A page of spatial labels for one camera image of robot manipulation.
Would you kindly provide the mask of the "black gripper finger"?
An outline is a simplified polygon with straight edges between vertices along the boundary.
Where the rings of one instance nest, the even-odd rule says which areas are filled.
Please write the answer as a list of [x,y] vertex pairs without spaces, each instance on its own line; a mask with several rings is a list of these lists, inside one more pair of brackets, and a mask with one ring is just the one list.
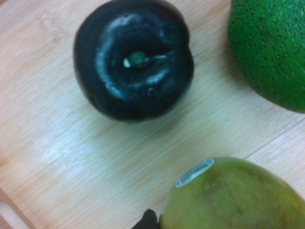
[[[214,164],[214,159],[207,159],[185,172],[175,183],[175,188],[180,188],[189,184],[199,175],[207,171]],[[156,213],[152,209],[147,209],[142,218],[133,226],[133,229],[158,229],[159,221]]]

